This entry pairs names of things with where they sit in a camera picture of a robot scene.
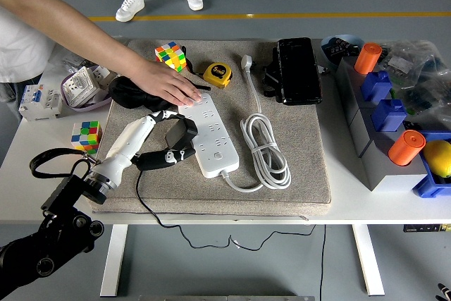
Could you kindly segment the black and white robot right hand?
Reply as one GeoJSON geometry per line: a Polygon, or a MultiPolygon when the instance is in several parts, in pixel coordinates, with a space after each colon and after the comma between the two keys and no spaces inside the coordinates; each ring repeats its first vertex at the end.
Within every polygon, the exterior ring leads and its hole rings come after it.
{"type": "Polygon", "coordinates": [[[442,283],[438,284],[440,294],[435,296],[437,301],[451,301],[451,290],[442,283]]]}

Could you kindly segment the person's hand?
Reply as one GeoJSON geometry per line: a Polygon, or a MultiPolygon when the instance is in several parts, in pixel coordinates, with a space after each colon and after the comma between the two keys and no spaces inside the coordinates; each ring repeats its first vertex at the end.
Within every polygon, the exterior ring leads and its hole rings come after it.
{"type": "Polygon", "coordinates": [[[144,60],[126,76],[147,94],[176,106],[192,106],[201,99],[199,90],[189,80],[164,63],[144,60]]]}

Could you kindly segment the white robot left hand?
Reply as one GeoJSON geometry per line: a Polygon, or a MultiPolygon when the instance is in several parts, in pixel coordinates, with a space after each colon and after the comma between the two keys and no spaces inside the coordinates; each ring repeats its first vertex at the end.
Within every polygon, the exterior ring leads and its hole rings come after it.
{"type": "Polygon", "coordinates": [[[173,166],[195,154],[191,140],[197,134],[195,122],[179,113],[158,111],[146,115],[126,125],[105,160],[91,170],[86,180],[108,189],[116,189],[122,181],[124,169],[133,164],[141,171],[173,166]],[[166,134],[167,148],[139,154],[155,125],[170,119],[175,119],[177,123],[166,134]]]}

